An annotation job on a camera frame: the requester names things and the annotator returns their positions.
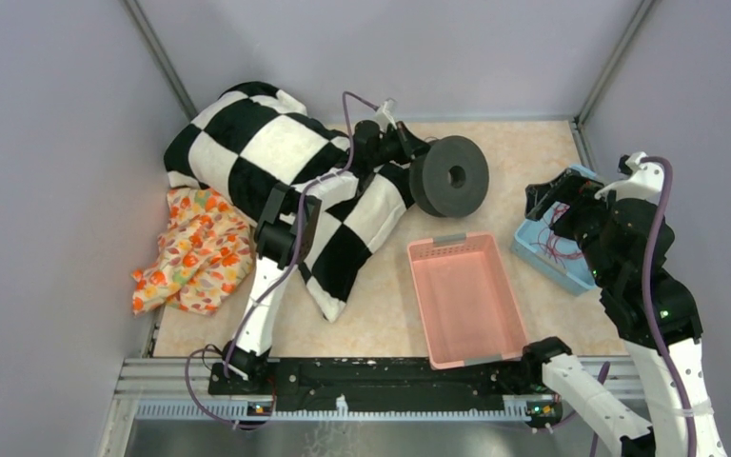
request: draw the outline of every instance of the checkered pillow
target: checkered pillow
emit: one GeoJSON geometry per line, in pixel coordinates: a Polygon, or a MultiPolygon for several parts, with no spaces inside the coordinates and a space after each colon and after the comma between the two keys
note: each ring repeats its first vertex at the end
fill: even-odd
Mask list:
{"type": "Polygon", "coordinates": [[[321,214],[312,250],[299,266],[306,289],[329,322],[346,307],[357,272],[413,205],[409,170],[382,166],[358,198],[321,214]]]}
{"type": "MultiPolygon", "coordinates": [[[[211,187],[255,225],[277,182],[309,182],[343,164],[347,150],[348,138],[307,117],[301,102],[250,82],[198,114],[169,145],[164,164],[173,188],[211,187]]],[[[298,208],[297,191],[286,204],[298,208]]]]}

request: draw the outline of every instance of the gray wall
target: gray wall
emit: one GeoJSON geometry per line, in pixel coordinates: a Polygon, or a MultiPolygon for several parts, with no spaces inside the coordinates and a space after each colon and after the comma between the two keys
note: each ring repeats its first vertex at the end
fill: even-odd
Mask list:
{"type": "Polygon", "coordinates": [[[449,120],[575,114],[639,1],[140,3],[198,109],[264,79],[323,120],[344,89],[449,120]]]}
{"type": "Polygon", "coordinates": [[[118,1],[0,2],[0,456],[95,451],[184,123],[118,1]]]}
{"type": "Polygon", "coordinates": [[[693,291],[704,368],[731,455],[731,2],[662,2],[588,128],[601,171],[645,150],[672,161],[668,268],[693,291]]]}

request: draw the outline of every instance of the floral fabric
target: floral fabric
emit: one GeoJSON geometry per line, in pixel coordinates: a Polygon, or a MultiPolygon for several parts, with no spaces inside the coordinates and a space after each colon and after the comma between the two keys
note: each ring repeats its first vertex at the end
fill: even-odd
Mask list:
{"type": "Polygon", "coordinates": [[[174,306],[211,315],[250,273],[249,225],[212,189],[172,189],[158,260],[133,272],[133,314],[174,306]]]}

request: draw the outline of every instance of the purple cable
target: purple cable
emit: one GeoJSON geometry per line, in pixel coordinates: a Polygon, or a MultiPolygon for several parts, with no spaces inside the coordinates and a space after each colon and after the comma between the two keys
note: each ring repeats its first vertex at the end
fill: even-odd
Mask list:
{"type": "MultiPolygon", "coordinates": [[[[239,326],[237,326],[237,329],[234,331],[234,334],[231,337],[231,345],[230,345],[230,348],[228,349],[228,354],[226,354],[226,357],[223,361],[224,362],[223,363],[223,374],[225,374],[225,376],[227,378],[230,378],[230,372],[228,370],[228,367],[229,367],[229,364],[231,361],[231,354],[233,353],[234,349],[236,348],[236,341],[239,338],[239,335],[242,333],[242,330],[245,328],[245,325],[247,324],[247,321],[250,319],[250,316],[253,314],[253,310],[255,310],[259,306],[259,304],[262,303],[262,300],[265,300],[265,298],[267,298],[267,296],[273,290],[275,290],[277,287],[279,287],[289,277],[290,273],[292,273],[293,269],[298,264],[299,246],[301,245],[301,241],[304,237],[304,202],[306,200],[306,193],[310,189],[315,187],[316,185],[324,182],[325,180],[335,177],[340,173],[348,171],[351,168],[352,162],[354,161],[354,133],[351,131],[351,121],[349,120],[349,116],[348,116],[348,105],[346,103],[347,95],[360,101],[361,103],[363,103],[364,105],[366,105],[367,107],[369,107],[371,109],[377,110],[379,108],[379,106],[374,105],[373,103],[367,101],[360,95],[349,92],[348,90],[343,92],[343,95],[341,96],[341,100],[343,101],[343,115],[344,115],[344,118],[346,119],[346,133],[348,133],[348,144],[349,144],[348,160],[346,161],[346,165],[338,171],[334,171],[334,172],[325,174],[325,175],[321,176],[320,178],[317,178],[316,180],[311,181],[304,187],[304,190],[302,190],[301,196],[298,199],[298,208],[296,210],[295,223],[298,225],[298,229],[296,230],[296,234],[295,234],[295,244],[294,244],[295,249],[292,251],[292,257],[290,258],[290,262],[287,265],[285,272],[279,277],[278,280],[276,280],[273,284],[271,284],[270,287],[265,289],[265,292],[263,292],[262,295],[259,296],[259,298],[254,300],[253,306],[250,307],[250,309],[245,313],[242,320],[240,321],[239,326]]],[[[201,353],[206,354],[206,352],[216,353],[216,351],[214,351],[214,350],[208,350],[207,348],[200,348],[200,349],[197,349],[194,352],[192,352],[189,355],[189,357],[187,358],[186,371],[185,371],[184,376],[185,376],[185,380],[186,380],[186,384],[187,384],[187,390],[189,393],[189,397],[191,397],[192,402],[194,402],[194,404],[204,414],[206,414],[206,416],[208,416],[222,424],[236,426],[236,423],[234,421],[229,421],[228,419],[224,419],[224,418],[212,413],[210,410],[208,410],[208,408],[204,407],[203,404],[200,403],[200,400],[197,398],[197,395],[195,395],[194,390],[191,387],[191,382],[189,381],[189,376],[188,376],[188,368],[189,368],[191,359],[201,353]]],[[[261,427],[262,425],[255,426],[255,427],[249,427],[249,428],[243,428],[243,429],[254,430],[254,429],[261,427]]]]}
{"type": "Polygon", "coordinates": [[[201,354],[205,355],[207,352],[220,355],[220,352],[217,350],[209,349],[209,348],[199,348],[199,349],[195,350],[194,352],[192,352],[187,357],[187,362],[186,362],[185,369],[184,369],[184,377],[187,381],[187,391],[188,391],[189,397],[191,397],[191,401],[194,402],[195,406],[197,406],[197,408],[200,409],[201,412],[206,414],[206,416],[210,417],[211,419],[214,419],[215,421],[219,422],[220,424],[232,426],[234,428],[239,428],[240,430],[255,430],[255,429],[263,426],[264,423],[262,423],[259,426],[253,426],[253,427],[243,426],[241,424],[238,424],[238,421],[230,421],[229,419],[226,419],[224,417],[218,416],[217,414],[214,414],[213,412],[211,412],[211,410],[209,410],[207,407],[203,406],[202,403],[200,403],[200,400],[197,398],[197,394],[194,393],[194,389],[192,388],[191,382],[189,381],[188,368],[191,365],[191,359],[193,359],[201,354]]]}
{"type": "MultiPolygon", "coordinates": [[[[654,213],[654,222],[651,223],[651,230],[648,232],[648,239],[645,244],[645,254],[643,255],[641,287],[645,318],[646,321],[648,321],[648,328],[651,330],[651,336],[654,338],[655,346],[657,346],[657,352],[665,361],[665,366],[668,368],[668,372],[671,373],[671,379],[674,380],[674,384],[677,386],[677,393],[680,395],[682,409],[688,410],[691,408],[688,391],[685,389],[685,384],[682,382],[682,377],[680,376],[680,372],[677,370],[677,366],[674,365],[674,361],[671,359],[671,354],[668,352],[668,346],[665,345],[665,340],[662,339],[660,328],[657,324],[657,316],[654,312],[654,304],[651,300],[651,263],[654,259],[654,247],[657,245],[657,235],[660,233],[662,218],[665,215],[665,209],[668,207],[668,197],[671,195],[671,184],[674,181],[674,169],[671,167],[671,162],[663,157],[646,157],[642,159],[642,161],[662,165],[662,170],[665,173],[665,179],[662,182],[660,202],[657,204],[657,210],[654,213]]],[[[689,416],[685,418],[685,422],[688,425],[688,456],[694,457],[696,456],[697,446],[696,421],[694,421],[693,416],[689,416]]]]}
{"type": "MultiPolygon", "coordinates": [[[[601,371],[598,372],[598,382],[603,384],[606,381],[606,375],[609,374],[609,362],[604,362],[601,365],[601,371]]],[[[598,450],[598,433],[593,431],[593,441],[590,445],[590,457],[595,457],[595,452],[598,450]]]]}

